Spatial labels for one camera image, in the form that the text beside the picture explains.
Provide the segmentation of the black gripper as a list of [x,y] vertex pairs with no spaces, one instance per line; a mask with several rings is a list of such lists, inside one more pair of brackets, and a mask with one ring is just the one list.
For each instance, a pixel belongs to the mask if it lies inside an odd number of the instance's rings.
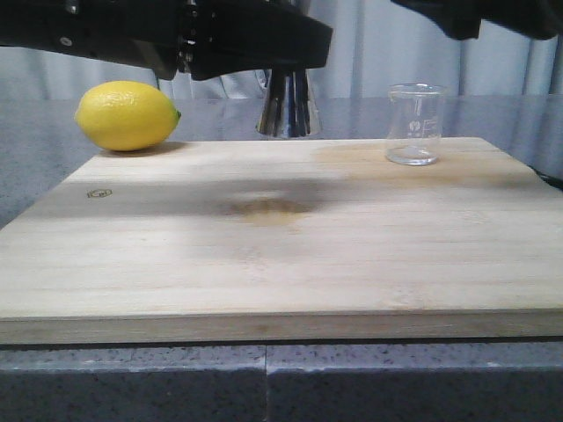
[[178,72],[178,1],[2,1],[1,45]]
[[533,40],[562,34],[561,1],[405,0],[395,4],[428,18],[453,40],[477,39],[484,21]]

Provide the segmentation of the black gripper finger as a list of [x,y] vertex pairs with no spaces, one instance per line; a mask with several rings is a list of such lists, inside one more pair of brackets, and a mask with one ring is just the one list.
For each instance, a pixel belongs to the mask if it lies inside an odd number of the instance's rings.
[[326,65],[333,29],[289,1],[196,1],[179,21],[178,68],[195,81]]

